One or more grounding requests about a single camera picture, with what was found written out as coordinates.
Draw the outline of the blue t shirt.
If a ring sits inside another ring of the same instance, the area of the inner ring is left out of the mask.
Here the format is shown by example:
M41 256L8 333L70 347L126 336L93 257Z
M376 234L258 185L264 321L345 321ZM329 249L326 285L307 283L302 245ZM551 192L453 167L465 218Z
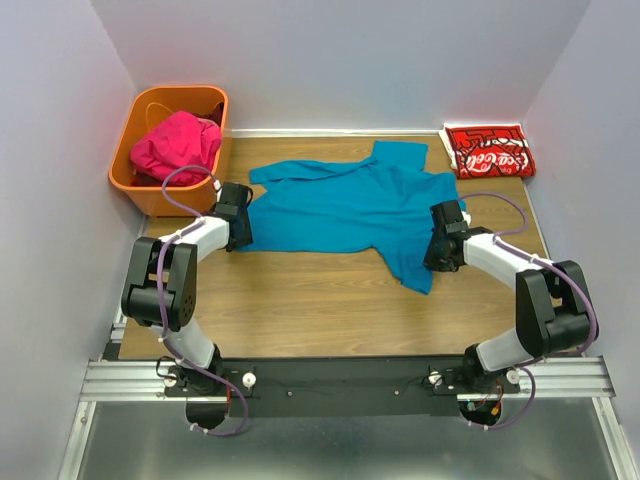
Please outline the blue t shirt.
M458 191L453 174L426 171L427 156L425 144L377 141L359 162L287 160L251 170L250 182L265 191L249 207L246 251L374 249L402 286L428 294L430 209Z

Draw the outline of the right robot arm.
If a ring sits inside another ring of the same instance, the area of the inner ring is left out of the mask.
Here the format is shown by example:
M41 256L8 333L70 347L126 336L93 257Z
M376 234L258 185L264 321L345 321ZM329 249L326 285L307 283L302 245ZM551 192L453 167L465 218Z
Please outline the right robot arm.
M514 371L556 354L580 354L597 339L599 325L581 267L554 262L505 242L484 227L471 227L457 200L430 208L432 237L424 265L454 273L481 270L515 293L514 327L468 347L454 367L432 370L435 391L483 392Z

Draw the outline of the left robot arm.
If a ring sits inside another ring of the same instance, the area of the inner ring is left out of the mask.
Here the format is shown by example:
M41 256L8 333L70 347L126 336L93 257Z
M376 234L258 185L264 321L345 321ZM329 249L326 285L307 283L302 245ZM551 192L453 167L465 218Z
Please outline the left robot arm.
M189 225L159 238L134 243L121 297L122 313L154 331L174 358L165 378L203 396L225 387L219 348L195 319L198 263L219 250L232 252L253 242L250 187L226 182L212 209Z

